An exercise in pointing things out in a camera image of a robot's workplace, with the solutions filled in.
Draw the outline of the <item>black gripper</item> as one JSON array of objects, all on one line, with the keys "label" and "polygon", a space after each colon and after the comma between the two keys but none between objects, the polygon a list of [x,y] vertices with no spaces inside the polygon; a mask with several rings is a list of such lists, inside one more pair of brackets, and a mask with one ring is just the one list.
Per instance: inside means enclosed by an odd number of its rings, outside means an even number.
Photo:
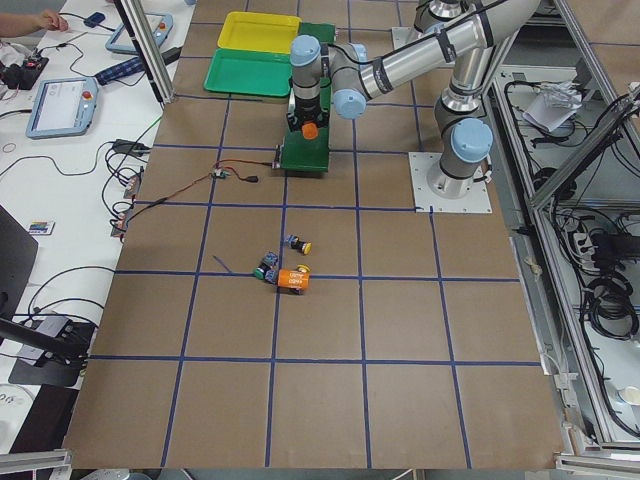
[{"label": "black gripper", "polygon": [[321,105],[319,97],[304,99],[293,98],[293,106],[287,112],[287,123],[290,131],[300,131],[305,123],[313,123],[318,128],[328,126],[328,110]]}]

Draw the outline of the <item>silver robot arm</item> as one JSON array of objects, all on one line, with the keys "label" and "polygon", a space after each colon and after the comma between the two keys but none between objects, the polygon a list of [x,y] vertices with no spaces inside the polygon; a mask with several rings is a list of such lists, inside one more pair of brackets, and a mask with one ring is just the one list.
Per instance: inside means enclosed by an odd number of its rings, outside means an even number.
[{"label": "silver robot arm", "polygon": [[331,114],[357,119],[371,100],[447,64],[454,73],[440,97],[442,107],[455,115],[476,111],[498,46],[537,7],[535,1],[422,1],[405,43],[373,59],[361,44],[297,36],[290,47],[288,131],[275,167],[327,172]]}]

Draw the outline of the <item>person's hand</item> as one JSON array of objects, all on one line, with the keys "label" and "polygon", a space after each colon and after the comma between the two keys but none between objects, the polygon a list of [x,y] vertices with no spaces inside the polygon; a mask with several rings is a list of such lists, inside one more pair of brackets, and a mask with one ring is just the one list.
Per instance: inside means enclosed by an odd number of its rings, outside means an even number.
[{"label": "person's hand", "polygon": [[55,11],[46,9],[32,16],[32,24],[35,31],[59,31],[65,32],[69,29],[68,22],[64,17]]}]

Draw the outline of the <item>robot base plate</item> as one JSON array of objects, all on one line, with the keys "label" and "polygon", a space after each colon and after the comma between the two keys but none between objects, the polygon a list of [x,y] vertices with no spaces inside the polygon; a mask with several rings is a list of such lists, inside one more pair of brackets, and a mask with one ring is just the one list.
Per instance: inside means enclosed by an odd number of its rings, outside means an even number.
[{"label": "robot base plate", "polygon": [[491,214],[484,172],[478,165],[470,178],[450,178],[440,168],[439,152],[409,152],[409,169],[418,213]]}]

